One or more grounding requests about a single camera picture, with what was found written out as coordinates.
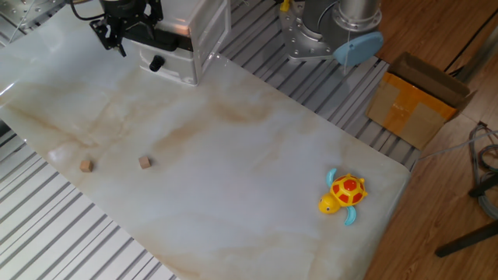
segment wooden block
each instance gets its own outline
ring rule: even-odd
[[[142,169],[149,168],[151,166],[150,160],[147,156],[143,156],[139,159],[140,167]]]
[[[79,168],[82,172],[90,173],[93,170],[93,163],[89,160],[83,160],[79,165]]]

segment metal grating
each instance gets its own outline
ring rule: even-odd
[[[176,278],[12,131],[0,213],[0,279]]]
[[[412,168],[420,151],[364,115],[388,64],[372,58],[344,72],[334,60],[290,61],[273,0],[231,4],[223,55]],[[0,16],[0,47],[14,29]],[[21,138],[12,131],[0,137],[0,279],[175,278]]]

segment marble table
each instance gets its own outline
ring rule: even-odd
[[[182,280],[363,278],[404,166],[224,57],[191,87],[124,48],[63,8],[0,51],[0,118]],[[317,208],[333,167],[366,180],[352,226]]]

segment black stand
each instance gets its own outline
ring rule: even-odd
[[[468,195],[473,198],[477,198],[479,195],[484,194],[485,191],[489,190],[491,187],[498,185],[498,173],[492,175],[488,180],[482,182],[477,188],[468,192]]]
[[[482,182],[478,187],[468,192],[473,198],[477,198],[479,195],[484,194],[485,191],[498,185],[498,174],[492,175],[488,180]],[[492,222],[487,226],[477,229],[465,236],[458,238],[457,240],[451,241],[450,243],[443,245],[436,250],[436,255],[438,257],[446,257],[458,250],[464,249],[483,240],[486,240],[492,236],[498,235],[498,221]]]
[[[495,221],[487,226],[484,226],[480,229],[477,229],[476,231],[473,231],[465,236],[462,236],[457,240],[451,241],[450,243],[437,248],[436,255],[438,257],[446,257],[449,254],[452,254],[458,250],[479,243],[497,234],[498,234],[498,221]]]

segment toy turtle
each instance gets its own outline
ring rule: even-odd
[[[347,174],[334,180],[335,172],[330,170],[327,174],[327,185],[330,191],[324,194],[318,203],[318,209],[325,214],[336,213],[341,207],[348,209],[348,217],[344,224],[351,225],[356,219],[356,210],[353,207],[362,201],[368,193],[365,191],[365,179]]]

